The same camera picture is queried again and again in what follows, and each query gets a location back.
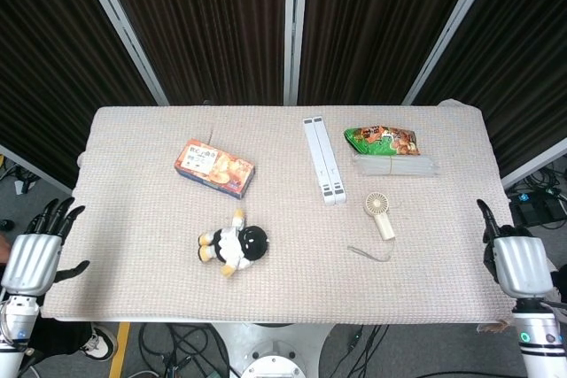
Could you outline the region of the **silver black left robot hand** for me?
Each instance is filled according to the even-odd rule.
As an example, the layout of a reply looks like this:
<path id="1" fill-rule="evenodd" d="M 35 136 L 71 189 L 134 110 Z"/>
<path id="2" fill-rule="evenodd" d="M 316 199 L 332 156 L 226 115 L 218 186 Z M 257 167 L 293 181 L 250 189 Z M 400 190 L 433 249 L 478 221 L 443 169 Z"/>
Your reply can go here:
<path id="1" fill-rule="evenodd" d="M 74 198 L 51 200 L 18 235 L 4 266 L 1 286 L 9 296 L 42 297 L 55 283 L 73 279 L 84 273 L 90 261 L 59 269 L 66 239 L 75 220 L 83 213 L 83 205 L 75 206 Z"/>

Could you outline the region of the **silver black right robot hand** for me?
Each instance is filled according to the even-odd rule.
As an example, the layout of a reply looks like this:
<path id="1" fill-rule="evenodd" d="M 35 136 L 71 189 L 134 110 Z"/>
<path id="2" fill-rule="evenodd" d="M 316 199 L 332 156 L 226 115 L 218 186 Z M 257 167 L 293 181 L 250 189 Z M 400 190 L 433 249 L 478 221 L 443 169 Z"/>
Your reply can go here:
<path id="1" fill-rule="evenodd" d="M 514 299 L 543 298 L 553 288 L 543 242 L 525 229 L 499 227 L 487 203 L 477 205 L 485 222 L 483 262 L 494 281 Z"/>

